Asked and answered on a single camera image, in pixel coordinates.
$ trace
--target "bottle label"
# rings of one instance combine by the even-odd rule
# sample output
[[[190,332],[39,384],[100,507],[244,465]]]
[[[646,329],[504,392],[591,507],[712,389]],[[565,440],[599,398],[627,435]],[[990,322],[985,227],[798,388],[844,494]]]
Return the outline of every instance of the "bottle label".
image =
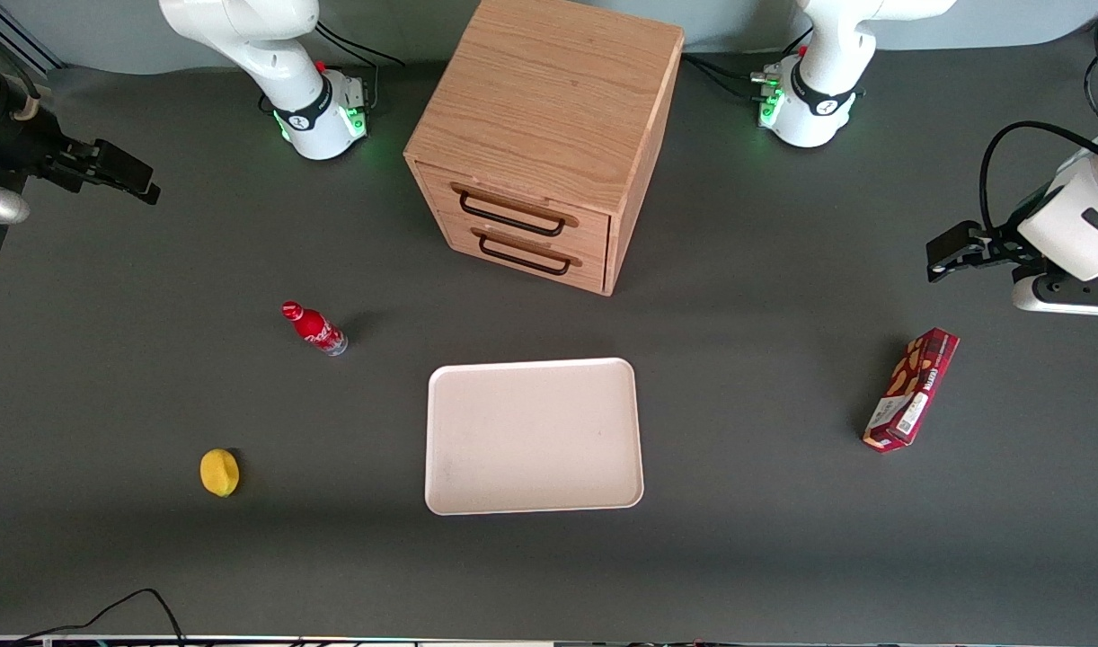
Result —
[[[337,348],[345,344],[344,333],[333,326],[329,321],[324,323],[322,332],[316,335],[306,335],[304,338],[315,347],[322,348],[327,355],[336,355]]]

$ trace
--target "drawer handle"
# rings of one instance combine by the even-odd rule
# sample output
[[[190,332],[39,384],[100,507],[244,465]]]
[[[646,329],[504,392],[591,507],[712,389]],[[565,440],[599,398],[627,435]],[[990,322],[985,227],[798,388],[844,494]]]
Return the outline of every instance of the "drawer handle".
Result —
[[[531,260],[525,260],[524,258],[517,258],[515,255],[498,253],[498,250],[490,249],[489,247],[484,246],[486,242],[496,243],[496,241],[492,241],[491,238],[489,238],[488,234],[483,234],[480,232],[474,232],[474,234],[478,235],[478,247],[480,247],[481,254],[491,255],[493,258],[500,258],[501,260],[505,260],[508,263],[516,263],[517,265],[528,267],[529,269],[536,269],[537,271],[545,271],[546,275],[564,276],[565,272],[569,271],[569,266],[572,265],[573,263],[573,260],[569,258],[546,257],[546,258],[553,258],[553,260],[560,260],[565,264],[564,266],[558,268],[558,267],[545,266],[538,263],[533,263]],[[529,254],[537,255],[537,253],[534,253],[534,250],[531,249],[524,249],[524,250],[527,250],[527,253]]]
[[[565,219],[557,217],[557,226],[552,230],[547,230],[545,226],[529,225],[527,222],[520,222],[519,220],[513,220],[513,217],[505,217],[504,215],[488,212],[488,210],[480,210],[477,208],[471,208],[471,205],[466,204],[466,200],[470,200],[470,192],[462,191],[462,210],[466,213],[471,213],[475,216],[491,220],[494,222],[500,222],[503,225],[516,226],[518,230],[525,230],[525,232],[537,234],[538,236],[560,236],[561,232],[565,228]]]

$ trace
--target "wooden cabinet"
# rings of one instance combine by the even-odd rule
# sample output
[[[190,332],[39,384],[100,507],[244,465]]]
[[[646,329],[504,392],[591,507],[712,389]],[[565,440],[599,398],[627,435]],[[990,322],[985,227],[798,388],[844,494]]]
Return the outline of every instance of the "wooden cabinet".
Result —
[[[405,146],[452,249],[612,294],[684,40],[569,0],[482,0]]]

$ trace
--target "gray table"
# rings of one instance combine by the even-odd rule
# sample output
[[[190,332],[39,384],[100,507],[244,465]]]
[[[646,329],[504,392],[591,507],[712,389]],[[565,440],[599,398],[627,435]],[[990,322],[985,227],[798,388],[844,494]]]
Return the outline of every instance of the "gray table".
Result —
[[[401,150],[438,67],[385,74],[372,138],[299,159],[245,75],[60,75],[64,126],[161,202],[32,183],[0,259],[0,632],[161,590],[189,634],[1098,645],[1098,319],[1004,270],[928,286],[1017,119],[1098,132],[1086,34],[882,53],[853,123],[792,150],[685,68],[617,294],[447,249]],[[735,58],[735,69],[758,58]],[[1010,138],[1005,213],[1071,147]],[[355,345],[328,359],[302,299]],[[859,439],[899,347],[962,337],[918,444]],[[444,364],[636,366],[645,500],[438,518]],[[239,447],[229,500],[200,487]],[[152,601],[100,631],[167,632]]]

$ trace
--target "plastic tray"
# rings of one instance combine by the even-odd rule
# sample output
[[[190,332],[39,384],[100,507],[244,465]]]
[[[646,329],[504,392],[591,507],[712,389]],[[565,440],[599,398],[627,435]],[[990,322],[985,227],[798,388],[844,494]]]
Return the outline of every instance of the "plastic tray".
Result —
[[[624,359],[442,366],[429,378],[429,511],[593,511],[643,492]]]

